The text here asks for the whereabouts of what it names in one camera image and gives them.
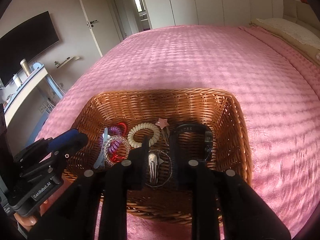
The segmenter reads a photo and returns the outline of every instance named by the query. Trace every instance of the window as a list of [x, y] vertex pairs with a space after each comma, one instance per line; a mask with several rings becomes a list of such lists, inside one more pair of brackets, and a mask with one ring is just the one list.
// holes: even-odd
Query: window
[[144, 7], [144, 3], [143, 0], [134, 0], [136, 2], [136, 6], [138, 9], [138, 12], [144, 12], [146, 11], [145, 7]]

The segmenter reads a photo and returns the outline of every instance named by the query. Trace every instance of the pink bedspread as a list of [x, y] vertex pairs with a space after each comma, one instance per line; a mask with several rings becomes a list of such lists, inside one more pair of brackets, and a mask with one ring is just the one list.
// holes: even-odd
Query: pink bedspread
[[[38, 138], [68, 130], [103, 91], [200, 87], [224, 89], [239, 100], [252, 187], [295, 236], [320, 200], [320, 69], [259, 27], [177, 26], [130, 36], [74, 84]], [[187, 226], [128, 215], [129, 239], [188, 234]]]

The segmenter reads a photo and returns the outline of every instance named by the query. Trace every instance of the headboard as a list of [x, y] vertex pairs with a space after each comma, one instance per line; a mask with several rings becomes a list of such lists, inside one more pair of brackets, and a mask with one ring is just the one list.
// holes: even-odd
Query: headboard
[[305, 27], [320, 38], [320, 21], [310, 5], [296, 0], [283, 0], [283, 19]]

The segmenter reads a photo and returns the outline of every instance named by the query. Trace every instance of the desk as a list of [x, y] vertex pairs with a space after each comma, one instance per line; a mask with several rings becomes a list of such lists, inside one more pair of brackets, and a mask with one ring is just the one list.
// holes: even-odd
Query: desk
[[17, 92], [12, 96], [10, 102], [5, 107], [4, 118], [7, 127], [9, 126], [9, 123], [11, 122], [13, 116], [15, 115], [23, 101], [44, 78], [47, 80], [49, 86], [51, 86], [52, 89], [56, 92], [57, 96], [59, 98], [63, 97], [63, 91], [49, 75], [44, 65], [42, 65], [41, 67], [33, 71], [30, 76], [28, 76], [28, 79], [18, 88]]

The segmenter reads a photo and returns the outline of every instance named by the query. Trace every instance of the pink star hair clip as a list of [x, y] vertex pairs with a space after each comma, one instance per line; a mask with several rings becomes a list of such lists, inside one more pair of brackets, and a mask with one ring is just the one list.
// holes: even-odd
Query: pink star hair clip
[[158, 122], [156, 122], [156, 125], [160, 126], [164, 142], [167, 146], [169, 146], [170, 131], [169, 131], [168, 119], [159, 118]]

